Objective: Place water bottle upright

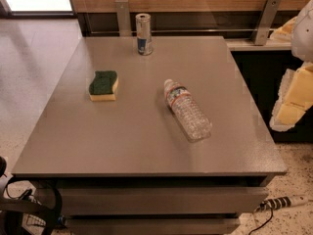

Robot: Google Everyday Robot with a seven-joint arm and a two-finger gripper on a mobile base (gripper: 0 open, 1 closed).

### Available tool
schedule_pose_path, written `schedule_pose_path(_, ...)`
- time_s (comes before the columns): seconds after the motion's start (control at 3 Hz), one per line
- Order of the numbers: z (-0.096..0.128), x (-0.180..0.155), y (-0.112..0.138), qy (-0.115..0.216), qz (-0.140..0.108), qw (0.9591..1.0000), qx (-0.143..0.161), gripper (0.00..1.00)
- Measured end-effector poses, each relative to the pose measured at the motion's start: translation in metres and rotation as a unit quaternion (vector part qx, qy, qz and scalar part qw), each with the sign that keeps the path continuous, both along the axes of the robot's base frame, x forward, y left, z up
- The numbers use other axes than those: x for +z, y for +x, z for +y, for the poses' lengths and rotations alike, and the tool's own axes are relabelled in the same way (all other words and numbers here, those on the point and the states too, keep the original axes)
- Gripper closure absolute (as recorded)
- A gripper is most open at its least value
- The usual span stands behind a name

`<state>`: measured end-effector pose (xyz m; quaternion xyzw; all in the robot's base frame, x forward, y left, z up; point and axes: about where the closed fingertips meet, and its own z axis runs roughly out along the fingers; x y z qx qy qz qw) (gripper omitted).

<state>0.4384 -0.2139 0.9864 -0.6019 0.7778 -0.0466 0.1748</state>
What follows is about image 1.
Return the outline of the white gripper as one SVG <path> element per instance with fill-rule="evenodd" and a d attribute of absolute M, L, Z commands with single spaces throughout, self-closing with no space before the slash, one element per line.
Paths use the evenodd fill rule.
<path fill-rule="evenodd" d="M 271 40 L 291 41 L 291 52 L 304 63 L 299 69 L 287 69 L 282 77 L 278 100 L 272 110 L 270 127 L 288 131 L 313 106 L 313 0 L 271 35 Z"/>

